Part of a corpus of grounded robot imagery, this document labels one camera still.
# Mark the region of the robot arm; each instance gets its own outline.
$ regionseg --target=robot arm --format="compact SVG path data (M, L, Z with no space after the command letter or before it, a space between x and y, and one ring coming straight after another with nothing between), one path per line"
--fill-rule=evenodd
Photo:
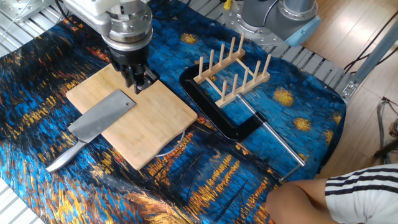
M64 0L71 12L101 34L110 61L138 94L159 79L148 67L152 12L141 0Z

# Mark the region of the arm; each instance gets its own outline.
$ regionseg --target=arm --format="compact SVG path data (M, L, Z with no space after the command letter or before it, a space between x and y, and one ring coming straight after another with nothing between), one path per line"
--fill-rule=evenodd
M267 210L276 224L337 224L328 213L326 179L289 182L267 197Z

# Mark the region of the person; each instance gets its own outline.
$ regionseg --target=person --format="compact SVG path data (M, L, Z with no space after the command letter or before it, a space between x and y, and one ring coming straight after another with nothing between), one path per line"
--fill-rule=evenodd
M288 182L266 204L276 224L398 223L398 164Z

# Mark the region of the knife handle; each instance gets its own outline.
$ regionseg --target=knife handle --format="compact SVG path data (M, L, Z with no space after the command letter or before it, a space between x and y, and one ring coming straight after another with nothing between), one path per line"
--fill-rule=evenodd
M87 143L79 140L74 146L66 150L61 156L58 156L54 162L52 162L45 170L49 173L53 173L63 166L65 166L69 161L71 161L82 149L87 145Z

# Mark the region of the black wire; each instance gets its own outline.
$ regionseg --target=black wire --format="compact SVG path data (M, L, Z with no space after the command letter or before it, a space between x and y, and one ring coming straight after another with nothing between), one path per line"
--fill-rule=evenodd
M383 63L385 60L387 60L389 57L391 57L391 55L395 54L395 52L397 52L398 47L396 47L389 55L387 55L385 58L383 58L379 63L377 63L376 66L380 65L381 63Z
M370 48L370 46L372 46L372 44L374 43L374 41L376 41L376 39L380 36L381 32L388 26L388 24L395 18L395 16L398 15L398 11L396 11L396 13L394 13L394 15L392 15L392 17L384 24L384 26L381 28L381 30L377 33L377 35L373 38L373 40L369 43L368 46L366 46L366 48L362 51L362 53L358 56L357 59L355 59L354 61L350 62L349 64L347 64L347 66L345 66L344 70L345 72L348 72L350 69L352 69L352 67L354 66L354 64L362 59L365 59L367 57L369 57L370 54L367 54L366 56L363 56L363 54L365 54L365 52Z
M69 19L69 17L67 16L67 14L63 11L63 9L62 9L62 7L61 7L61 5L60 5L59 0L55 0L55 3L56 3L56 5L57 5L58 9L60 10L62 16L63 16L70 24L72 24L74 27L77 27L78 29L80 29L81 31L83 31L85 34L92 35L92 36L94 36L94 37L101 37L101 36L98 35L98 34L91 33L91 32L88 32L88 31L82 29L80 26L76 26L76 24L74 24L74 23Z

